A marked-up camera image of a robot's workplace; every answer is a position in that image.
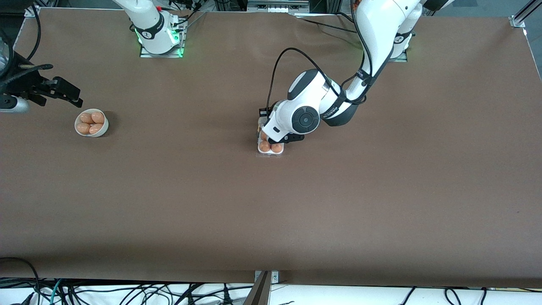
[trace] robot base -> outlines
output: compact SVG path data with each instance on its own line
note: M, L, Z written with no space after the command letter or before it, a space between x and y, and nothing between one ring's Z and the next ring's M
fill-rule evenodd
M141 50L139 51L139 57L141 58L182 58L184 54L184 43L186 41L186 29L188 27L188 21L184 21L185 18L179 18L177 15L172 15L174 18L174 21L182 22L182 24L179 24L175 27L174 30L179 31L178 33L171 32L172 39L178 40L178 44L176 44L173 48L171 48L169 51L163 54L153 54L147 51L144 47L141 41L139 41L139 44L141 45Z

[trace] black strap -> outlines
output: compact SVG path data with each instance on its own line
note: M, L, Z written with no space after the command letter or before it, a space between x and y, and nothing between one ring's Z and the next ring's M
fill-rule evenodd
M340 89L339 96L337 99L333 102L333 105L329 109L327 109L324 113L320 115L320 118L327 119L330 116L334 115L337 111L339 111L339 107L346 101L346 92L343 90L343 88Z
M359 78L361 78L362 82L363 82L363 85L364 86L372 86L375 81L376 81L376 77L373 77L371 74L368 74L367 72L365 72L362 67L360 66L359 69L358 69L358 72L356 72L357 76Z
M402 43L403 41L405 41L405 39L408 38L408 36L410 36L410 34L412 33L412 30L404 33L404 34L395 34L395 39L393 40L393 43L395 44L399 44L399 43Z
M145 39L153 39L156 33L158 33L164 27L164 15L159 15L160 19L158 20L158 23L148 29L141 29L134 26L139 35L141 35Z

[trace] brown egg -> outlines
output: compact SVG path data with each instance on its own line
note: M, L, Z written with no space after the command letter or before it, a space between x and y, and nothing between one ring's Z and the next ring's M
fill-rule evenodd
M282 144L279 143L271 145L271 150L276 154L280 153L282 151Z
M87 123L79 123L77 124L77 131L84 134L84 135L87 135L89 134L88 130L91 128L90 125L88 125Z
M268 152L270 150L269 142L267 141L260 142L260 150L263 151L264 153Z
M93 112L92 113L92 120L97 124L103 124L105 122L105 117L101 112Z
M87 124L94 124L94 121L92 120L92 116L90 113L82 113L79 118L81 119L81 122L87 123Z
M94 124L91 126L91 128L88 130L88 132L91 133L91 135L97 133L102 127L104 127L103 124Z

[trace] robot end effector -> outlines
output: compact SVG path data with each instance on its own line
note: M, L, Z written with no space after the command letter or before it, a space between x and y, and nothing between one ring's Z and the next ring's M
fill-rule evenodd
M61 77L49 80L38 70L53 65L34 66L6 43L0 36L0 112L27 112L29 100L45 106L45 97L63 99L81 108L80 90Z
M352 12L357 17L354 20L364 48L363 62L354 80L344 91L321 70L301 73L288 90L288 99L271 107L262 128L269 142L291 142L295 135L314 131L320 119L329 126L348 123L387 61L408 47L422 6L438 10L451 2L453 0L361 1L356 12Z

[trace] metal bracket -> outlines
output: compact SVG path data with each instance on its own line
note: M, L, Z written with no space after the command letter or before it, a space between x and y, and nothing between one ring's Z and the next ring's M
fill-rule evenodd
M258 277L262 273L262 270L256 270L254 272L254 283L258 281ZM279 271L278 270L272 270L271 271L271 284L278 284L279 283Z
M388 62L408 62L407 52L403 51L403 53L401 53L401 55L399 55L396 58L390 58L388 60Z
M257 276L256 283L248 293L243 305L269 305L269 295L271 294L271 281L279 280L278 271L256 271L260 274Z
M40 7L36 6L36 11L39 14L40 13ZM24 9L24 18L35 18L34 11L32 10L32 7L25 8Z
M508 17L508 20L510 21L510 26L512 26L513 28L524 28L525 22L522 21L521 23L516 24L514 17L514 15Z

